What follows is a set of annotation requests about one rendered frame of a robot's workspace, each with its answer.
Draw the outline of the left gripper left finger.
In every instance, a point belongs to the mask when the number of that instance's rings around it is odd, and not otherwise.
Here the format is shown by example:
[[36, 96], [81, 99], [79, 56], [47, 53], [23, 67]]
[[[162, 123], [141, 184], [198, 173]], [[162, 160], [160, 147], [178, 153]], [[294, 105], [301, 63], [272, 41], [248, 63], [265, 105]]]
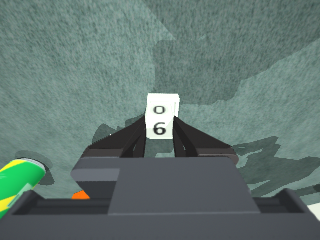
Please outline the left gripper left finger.
[[146, 120], [145, 116], [142, 116], [133, 124], [87, 146], [80, 158], [93, 156], [144, 158], [146, 133]]

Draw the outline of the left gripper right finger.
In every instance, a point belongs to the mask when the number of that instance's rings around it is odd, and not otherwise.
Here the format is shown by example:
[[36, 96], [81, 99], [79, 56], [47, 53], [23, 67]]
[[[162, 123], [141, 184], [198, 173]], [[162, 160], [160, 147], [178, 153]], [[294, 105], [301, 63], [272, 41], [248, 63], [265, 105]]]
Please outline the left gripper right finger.
[[175, 115], [172, 137], [175, 157], [228, 157], [235, 166], [239, 161], [230, 145], [186, 124]]

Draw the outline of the green and yellow drink can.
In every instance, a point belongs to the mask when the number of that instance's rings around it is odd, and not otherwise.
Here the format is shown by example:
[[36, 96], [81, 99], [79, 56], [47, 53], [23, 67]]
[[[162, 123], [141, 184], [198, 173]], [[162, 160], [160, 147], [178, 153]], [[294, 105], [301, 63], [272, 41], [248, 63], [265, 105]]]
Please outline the green and yellow drink can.
[[0, 170], [0, 219], [28, 190], [32, 190], [45, 175], [45, 167], [32, 159], [9, 162]]

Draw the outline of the orange multimeter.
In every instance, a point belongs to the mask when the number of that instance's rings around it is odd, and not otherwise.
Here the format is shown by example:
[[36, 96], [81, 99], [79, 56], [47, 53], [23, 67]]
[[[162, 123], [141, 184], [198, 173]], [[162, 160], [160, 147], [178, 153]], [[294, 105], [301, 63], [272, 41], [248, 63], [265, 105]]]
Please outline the orange multimeter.
[[75, 193], [72, 198], [89, 198], [86, 193], [82, 190], [80, 192]]

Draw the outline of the white cube with number 6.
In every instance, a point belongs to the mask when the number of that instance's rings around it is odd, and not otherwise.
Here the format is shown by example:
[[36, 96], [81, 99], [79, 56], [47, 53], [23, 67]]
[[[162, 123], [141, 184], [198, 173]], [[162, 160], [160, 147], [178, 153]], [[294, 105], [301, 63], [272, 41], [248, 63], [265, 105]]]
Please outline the white cube with number 6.
[[148, 104], [145, 113], [147, 138], [171, 138], [173, 128], [171, 104]]

